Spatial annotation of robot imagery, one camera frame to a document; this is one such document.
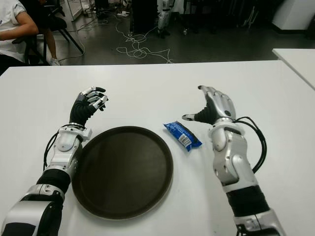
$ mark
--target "blue wrapper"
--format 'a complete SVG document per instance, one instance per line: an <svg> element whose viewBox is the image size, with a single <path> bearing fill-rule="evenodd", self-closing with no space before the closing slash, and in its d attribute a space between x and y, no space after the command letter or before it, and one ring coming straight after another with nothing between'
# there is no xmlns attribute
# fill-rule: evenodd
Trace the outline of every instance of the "blue wrapper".
<svg viewBox="0 0 315 236"><path fill-rule="evenodd" d="M202 145L196 136L178 121L164 124L164 126L187 149L187 151Z"/></svg>

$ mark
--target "black tray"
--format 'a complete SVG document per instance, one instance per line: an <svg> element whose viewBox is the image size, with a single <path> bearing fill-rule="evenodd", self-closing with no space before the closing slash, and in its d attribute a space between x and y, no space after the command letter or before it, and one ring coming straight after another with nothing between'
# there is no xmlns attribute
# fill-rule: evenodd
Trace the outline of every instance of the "black tray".
<svg viewBox="0 0 315 236"><path fill-rule="evenodd" d="M148 129L124 126L84 147L72 188L92 214L128 219L156 205L172 177L173 159L164 140Z"/></svg>

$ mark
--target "white sneaker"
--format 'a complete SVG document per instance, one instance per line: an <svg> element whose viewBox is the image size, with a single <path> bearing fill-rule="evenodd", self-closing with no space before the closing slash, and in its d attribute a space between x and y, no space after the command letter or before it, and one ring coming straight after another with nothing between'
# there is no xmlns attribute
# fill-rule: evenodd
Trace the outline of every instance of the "white sneaker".
<svg viewBox="0 0 315 236"><path fill-rule="evenodd" d="M50 65L51 66L60 66L60 63L57 59L51 58Z"/></svg>

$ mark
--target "black cable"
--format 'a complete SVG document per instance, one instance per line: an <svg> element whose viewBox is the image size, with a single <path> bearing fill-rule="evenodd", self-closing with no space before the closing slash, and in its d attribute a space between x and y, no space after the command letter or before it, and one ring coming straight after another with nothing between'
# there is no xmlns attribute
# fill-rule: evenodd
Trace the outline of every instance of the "black cable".
<svg viewBox="0 0 315 236"><path fill-rule="evenodd" d="M56 138L57 138L58 134L59 134L59 131L57 131L57 133L54 134L54 135L50 138L50 140L49 140L49 142L48 142L48 144L47 144L47 146L46 146L46 149L45 149L45 152L44 152L44 166L43 166L43 171L45 170L45 167L47 167L47 154L48 154L50 148L52 147L52 145L54 144L54 142L56 141Z"/></svg>
<svg viewBox="0 0 315 236"><path fill-rule="evenodd" d="M65 124L65 125L63 125L61 128L63 128L63 127L68 127L68 126L85 129L85 127L84 127L83 125L79 125L79 124ZM51 149L51 147L53 146L53 144L55 143L58 134L59 134L59 131L57 131L57 133L54 134L54 135L50 138L50 140L49 140L49 142L48 142L48 144L47 144L47 146L46 146L46 149L45 149L45 152L44 152L43 171L44 171L45 168L47 167L47 155L48 155L48 152L49 152L49 150Z"/></svg>
<svg viewBox="0 0 315 236"><path fill-rule="evenodd" d="M243 119L243 118L249 119L253 123L254 126L249 124L248 122L240 120L240 119ZM256 173L259 170L259 168L262 166L262 164L264 163L264 161L266 159L267 143L266 143L265 137L264 137L263 133L261 132L261 130L256 125L256 123L250 117L241 117L241 118L238 118L237 120L234 120L233 122L234 123L242 123L242 124L248 125L250 128L252 128L255 131L255 133L259 137L259 140L261 142L261 155L260 155L260 159L258 160L257 164L252 169L252 171L254 173Z"/></svg>

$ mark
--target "white cable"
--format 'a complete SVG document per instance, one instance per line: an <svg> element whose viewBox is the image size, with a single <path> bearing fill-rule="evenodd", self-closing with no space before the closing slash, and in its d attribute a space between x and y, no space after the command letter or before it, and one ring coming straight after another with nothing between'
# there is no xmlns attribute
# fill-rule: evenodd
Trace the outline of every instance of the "white cable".
<svg viewBox="0 0 315 236"><path fill-rule="evenodd" d="M96 25L106 25L106 24L108 24L108 21L107 21L107 20L105 20L106 23L103 23L103 22L102 22L102 23L93 24L93 22L94 22L95 20L96 20L96 19L93 19L93 20L91 20L90 22L88 22L88 23L86 23L86 24L83 24L78 30L69 31L69 32L75 32L75 34L77 35L77 38L79 39L79 42L80 42L80 44L81 44L82 47L83 47L83 53L82 53L81 55L72 56L72 57L67 57L67 58L61 59L61 60L59 60L59 61L63 61L63 60L69 59L69 58L79 58L79 57L81 57L81 56L83 56L83 55L85 54L85 46L84 46L84 44L82 43L81 38L80 38L80 36L78 35L78 32L79 32L80 30L84 30L84 29L88 29L88 30L86 30L86 31L89 31L89 30L91 30L91 28L95 27Z"/></svg>
<svg viewBox="0 0 315 236"><path fill-rule="evenodd" d="M118 33L121 33L123 35L124 38L126 38L126 41L125 42L131 42L131 46L133 48L132 51L128 51L127 47L118 47L116 48L117 52L119 53L122 53L122 54L127 54L128 57L131 57L131 58L136 58L136 59L143 59L145 58L147 55L153 55L153 56L158 56L158 57L161 57L163 58L164 60L166 60L166 63L173 63L172 62L172 59L169 58L169 53L171 51L170 48L168 49L165 49L165 50L162 50L162 51L158 51L158 52L151 52L149 48L147 47L142 47L140 48L140 44L147 41L147 35L152 32L153 30L155 30L157 27L154 27L153 29L149 30L145 35L143 34L137 34L133 37L128 37L126 36L123 32L119 31L118 30L118 25L119 23L121 22L121 20L114 14L114 15L111 15L111 16L114 16L119 22L116 24L116 31ZM76 35L77 35L77 38L79 39L79 42L80 44L82 45L83 47L83 53L81 55L78 55L78 56L72 56L72 57L67 57L67 58L64 58L64 59L61 59L59 61L63 61L63 60L66 60L66 59L70 59L70 58L79 58L79 57L82 57L84 54L85 54L85 46L84 44L82 43L81 41L81 38L80 36L78 35L78 32L80 30L83 30L83 31L90 31L92 28L98 26L98 25L109 25L108 24L108 21L107 20L104 20L102 22L97 22L97 23L94 23L96 19L93 19L91 20L90 22L86 23L86 24L83 24L78 30L73 30L73 31L69 31L69 32L75 32ZM167 57L164 57L163 55L160 55L161 53L167 53Z"/></svg>
<svg viewBox="0 0 315 236"><path fill-rule="evenodd" d="M149 30L145 35L137 34L137 35L135 35L133 37L128 37L123 32L118 30L118 24L121 22L121 20L118 19L116 15L113 15L113 16L115 16L115 18L117 20L119 20L119 22L116 24L116 31L118 33L121 33L126 38L125 42L131 42L132 43L131 46L134 49L132 51L128 51L127 47L118 47L118 48L116 48L117 52L122 53L122 54L127 54L128 57L137 58L137 59L143 59L147 55L154 55L154 56L158 56L158 57L163 58L164 60L166 60L166 63L173 63L172 59L169 58L169 53L171 51L170 48L162 50L162 51L159 51L159 52L151 52L150 49L147 48L147 47L140 48L140 44L145 42L145 41L147 41L147 35L150 32L152 32L153 30L155 30L157 27L154 27L153 29ZM160 53L164 53L164 52L167 52L167 58L162 56L162 55L160 55Z"/></svg>

